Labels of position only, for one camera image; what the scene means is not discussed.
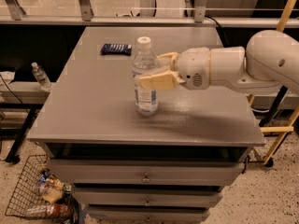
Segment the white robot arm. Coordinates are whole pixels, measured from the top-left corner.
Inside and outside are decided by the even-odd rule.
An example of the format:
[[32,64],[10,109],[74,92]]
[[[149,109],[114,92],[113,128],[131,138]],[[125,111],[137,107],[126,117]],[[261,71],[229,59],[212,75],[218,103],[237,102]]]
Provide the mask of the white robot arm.
[[187,49],[169,53],[164,65],[135,77],[143,89],[223,86],[246,94],[271,94],[282,86],[299,93],[299,43],[275,30],[255,34],[243,47]]

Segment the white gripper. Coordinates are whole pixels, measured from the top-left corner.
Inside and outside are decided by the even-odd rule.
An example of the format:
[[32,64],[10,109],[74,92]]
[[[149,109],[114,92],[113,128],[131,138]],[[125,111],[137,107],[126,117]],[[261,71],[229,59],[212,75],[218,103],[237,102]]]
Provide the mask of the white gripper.
[[168,52],[157,56],[162,73],[135,76],[135,84],[148,90],[170,91],[181,85],[188,90],[205,90],[210,85],[210,49],[187,49],[178,54]]

